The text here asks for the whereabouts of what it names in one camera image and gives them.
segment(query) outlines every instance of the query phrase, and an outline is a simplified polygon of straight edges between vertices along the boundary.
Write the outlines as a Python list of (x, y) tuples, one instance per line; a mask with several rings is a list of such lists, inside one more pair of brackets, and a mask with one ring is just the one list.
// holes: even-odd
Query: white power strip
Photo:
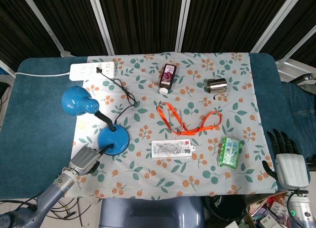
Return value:
[(97, 67), (101, 68), (102, 73), (108, 78), (115, 77), (114, 62), (99, 62), (86, 64), (71, 64), (69, 79), (71, 81), (106, 79), (105, 76), (97, 73)]

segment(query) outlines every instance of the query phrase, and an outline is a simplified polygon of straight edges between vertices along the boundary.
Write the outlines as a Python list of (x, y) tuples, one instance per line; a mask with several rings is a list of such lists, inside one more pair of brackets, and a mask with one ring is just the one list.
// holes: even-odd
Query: leaf pattern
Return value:
[[(129, 145), (121, 154), (100, 157), (99, 167), (92, 174), (78, 177), (66, 196), (161, 200), (277, 190), (275, 180), (262, 167), (262, 160), (270, 167), (273, 162), (261, 126), (247, 53), (165, 52), (88, 58), (88, 62), (103, 61), (114, 62), (116, 78), (137, 101), (117, 121), (127, 129)], [(171, 90), (161, 95), (159, 80), (166, 63), (176, 65), (177, 71)], [(220, 77), (227, 80), (228, 89), (214, 100), (214, 94), (207, 92), (207, 80)], [(98, 100), (100, 111), (111, 119), (129, 105), (124, 92), (109, 79), (85, 81), (83, 87)], [(192, 157), (152, 158), (152, 140), (183, 139), (173, 134), (160, 118), (156, 107), (162, 102), (181, 109), (189, 129), (200, 126), (213, 110), (223, 114), (222, 123), (213, 130), (188, 137), (196, 148)], [(170, 119), (171, 125), (176, 126), (174, 115), (170, 114)], [(211, 115), (205, 126), (217, 124), (217, 120)], [(105, 127), (93, 115), (78, 116), (72, 156), (84, 146), (98, 150), (98, 135)], [(236, 170), (217, 166), (222, 140), (227, 136), (242, 144)]]

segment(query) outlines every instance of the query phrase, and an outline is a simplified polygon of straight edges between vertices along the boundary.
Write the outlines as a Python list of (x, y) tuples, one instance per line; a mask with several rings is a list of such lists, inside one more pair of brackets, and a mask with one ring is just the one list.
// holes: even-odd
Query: orange lanyard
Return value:
[[(173, 131), (171, 129), (171, 126), (168, 122), (168, 120), (166, 119), (166, 117), (164, 116), (164, 113), (162, 111), (162, 109), (160, 108), (160, 106), (163, 106), (163, 105), (167, 105), (169, 107), (169, 110), (170, 111), (174, 111), (173, 112), (173, 115), (176, 117), (176, 119), (178, 120), (178, 122), (183, 126), (184, 130), (185, 131)], [(222, 122), (222, 114), (219, 113), (218, 111), (211, 111), (209, 112), (206, 117), (203, 119), (202, 121), (202, 124), (200, 127), (196, 128), (196, 129), (192, 129), (192, 130), (189, 130), (187, 127), (186, 127), (186, 124), (185, 122), (182, 122), (180, 116), (177, 114), (176, 112), (176, 109), (168, 102), (161, 102), (158, 106), (157, 106), (157, 111), (160, 115), (160, 117), (162, 118), (162, 120), (164, 121), (164, 123), (167, 125), (167, 127), (173, 132), (175, 133), (176, 135), (195, 135), (201, 131), (204, 131), (204, 130), (212, 130), (214, 129), (215, 127), (219, 126)], [(217, 125), (212, 125), (212, 126), (206, 126), (204, 127), (204, 123), (205, 121), (207, 120), (207, 118), (211, 115), (211, 114), (217, 114), (219, 116), (219, 123)]]

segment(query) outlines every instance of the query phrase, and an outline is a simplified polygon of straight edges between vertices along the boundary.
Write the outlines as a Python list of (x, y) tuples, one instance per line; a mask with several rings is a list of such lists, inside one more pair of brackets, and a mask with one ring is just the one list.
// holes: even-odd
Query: green plastic container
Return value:
[(241, 142), (233, 138), (224, 138), (221, 155), (219, 157), (219, 166), (229, 166), (236, 169), (239, 162), (239, 152)]

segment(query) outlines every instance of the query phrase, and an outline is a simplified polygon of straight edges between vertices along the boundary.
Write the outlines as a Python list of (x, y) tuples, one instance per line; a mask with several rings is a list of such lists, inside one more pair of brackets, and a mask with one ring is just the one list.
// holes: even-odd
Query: bottle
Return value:
[(160, 83), (159, 83), (159, 93), (162, 95), (168, 94), (168, 91), (171, 89), (172, 82), (174, 79), (174, 76), (176, 74), (177, 66), (172, 64), (166, 64), (164, 66)]

